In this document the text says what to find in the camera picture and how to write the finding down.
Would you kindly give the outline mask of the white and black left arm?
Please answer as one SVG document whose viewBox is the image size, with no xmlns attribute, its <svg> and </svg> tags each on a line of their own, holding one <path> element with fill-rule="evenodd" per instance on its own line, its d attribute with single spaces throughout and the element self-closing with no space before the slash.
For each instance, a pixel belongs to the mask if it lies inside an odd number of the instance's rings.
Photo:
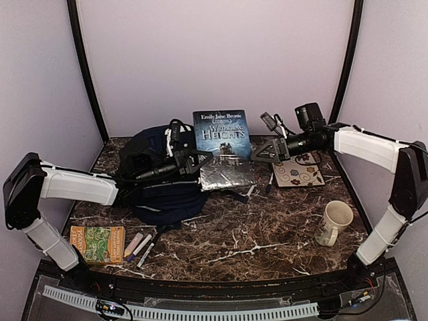
<svg viewBox="0 0 428 321">
<path fill-rule="evenodd" d="M 107 207 L 132 207 L 138 217 L 152 211 L 149 222 L 170 225 L 196 216 L 208 195 L 196 180 L 196 170 L 169 164 L 143 179 L 89 173 L 43 162 L 27 153 L 3 184 L 5 224 L 21 230 L 44 255 L 50 257 L 79 291 L 94 287 L 77 247 L 66 242 L 39 208 L 40 199 L 85 201 Z"/>
</svg>

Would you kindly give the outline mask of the navy blue student backpack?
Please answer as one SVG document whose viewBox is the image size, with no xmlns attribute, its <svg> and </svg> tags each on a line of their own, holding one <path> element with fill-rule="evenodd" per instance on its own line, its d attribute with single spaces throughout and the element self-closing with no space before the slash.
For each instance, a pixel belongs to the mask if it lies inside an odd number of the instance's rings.
<svg viewBox="0 0 428 321">
<path fill-rule="evenodd" d="M 180 134 L 173 151 L 196 149 L 193 126 Z M 148 225 L 173 225 L 198 215 L 208 195 L 202 190 L 200 169 L 180 175 L 174 156 L 167 156 L 165 130 L 168 125 L 145 129 L 133 136 L 119 151 L 115 178 L 119 188 L 117 207 L 131 210 Z"/>
</svg>

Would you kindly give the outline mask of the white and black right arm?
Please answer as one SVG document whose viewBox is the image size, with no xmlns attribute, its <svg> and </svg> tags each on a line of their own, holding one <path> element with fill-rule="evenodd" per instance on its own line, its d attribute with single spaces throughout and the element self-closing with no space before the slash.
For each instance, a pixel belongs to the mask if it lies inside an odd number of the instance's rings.
<svg viewBox="0 0 428 321">
<path fill-rule="evenodd" d="M 369 209 L 384 210 L 368 216 L 372 232 L 355 254 L 368 266 L 397 242 L 427 202 L 427 145 L 335 123 L 276 136 L 255 149 L 251 158 L 278 163 L 315 150 L 337 154 L 357 195 L 369 202 Z"/>
</svg>

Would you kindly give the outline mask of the dark blue Wuthering Heights book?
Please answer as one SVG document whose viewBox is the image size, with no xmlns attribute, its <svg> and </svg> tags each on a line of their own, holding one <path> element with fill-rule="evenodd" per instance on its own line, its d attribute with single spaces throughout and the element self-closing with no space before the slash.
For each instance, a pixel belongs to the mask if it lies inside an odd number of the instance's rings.
<svg viewBox="0 0 428 321">
<path fill-rule="evenodd" d="M 204 191 L 255 184 L 244 110 L 194 111 L 193 128 L 197 150 L 213 155 L 200 169 Z"/>
</svg>

